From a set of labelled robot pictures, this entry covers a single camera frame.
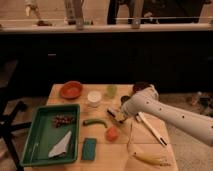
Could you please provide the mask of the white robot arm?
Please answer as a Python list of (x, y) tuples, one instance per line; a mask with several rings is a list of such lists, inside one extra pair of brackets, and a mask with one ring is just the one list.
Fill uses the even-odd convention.
[(135, 116), (139, 112), (151, 114), (213, 146), (213, 118), (166, 105), (158, 97), (158, 92), (152, 86), (139, 90), (121, 106), (121, 111), (127, 116)]

